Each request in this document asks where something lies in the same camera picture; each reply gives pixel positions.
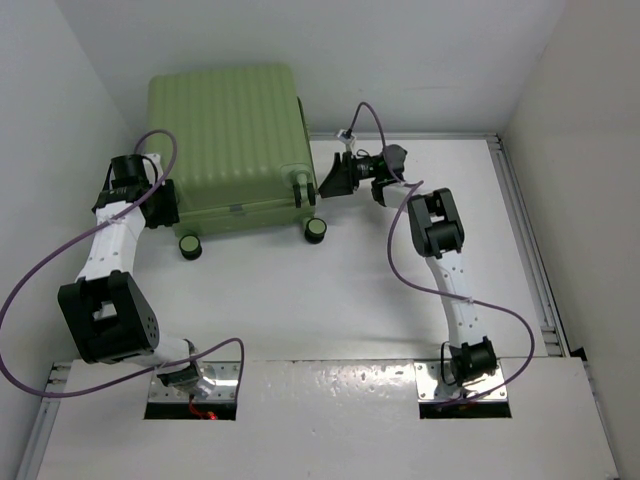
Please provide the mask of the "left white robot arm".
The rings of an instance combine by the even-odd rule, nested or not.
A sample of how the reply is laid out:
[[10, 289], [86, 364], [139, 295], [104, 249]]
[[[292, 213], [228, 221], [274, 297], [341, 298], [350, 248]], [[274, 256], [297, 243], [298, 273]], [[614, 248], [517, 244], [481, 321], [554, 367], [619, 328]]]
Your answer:
[[76, 280], [60, 287], [58, 303], [86, 363], [154, 367], [164, 386], [194, 393], [202, 376], [193, 343], [162, 333], [133, 278], [142, 231], [179, 221], [175, 187], [161, 180], [162, 170], [157, 154], [112, 159], [92, 209], [101, 229]]

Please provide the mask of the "green suitcase blue lining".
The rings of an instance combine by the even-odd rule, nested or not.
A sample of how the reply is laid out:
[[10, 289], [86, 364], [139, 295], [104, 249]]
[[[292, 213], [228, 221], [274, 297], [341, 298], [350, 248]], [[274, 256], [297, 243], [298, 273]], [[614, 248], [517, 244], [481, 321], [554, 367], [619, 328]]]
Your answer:
[[147, 155], [170, 168], [185, 256], [206, 236], [300, 225], [324, 239], [310, 138], [294, 75], [285, 64], [158, 75], [148, 85]]

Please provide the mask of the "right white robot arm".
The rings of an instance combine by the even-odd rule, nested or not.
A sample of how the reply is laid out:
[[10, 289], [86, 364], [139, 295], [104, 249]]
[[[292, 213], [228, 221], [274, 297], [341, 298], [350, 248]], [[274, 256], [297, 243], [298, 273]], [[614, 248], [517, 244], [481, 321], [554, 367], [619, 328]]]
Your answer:
[[478, 320], [463, 268], [465, 232], [448, 188], [429, 190], [422, 181], [405, 181], [407, 151], [397, 144], [375, 156], [356, 156], [347, 150], [334, 155], [331, 169], [319, 187], [324, 199], [352, 195], [364, 180], [371, 182], [373, 200], [394, 209], [386, 241], [387, 261], [399, 274], [392, 258], [392, 244], [400, 216], [406, 214], [413, 248], [436, 282], [425, 291], [441, 298], [448, 326], [450, 373], [442, 381], [458, 387], [497, 369], [491, 340]]

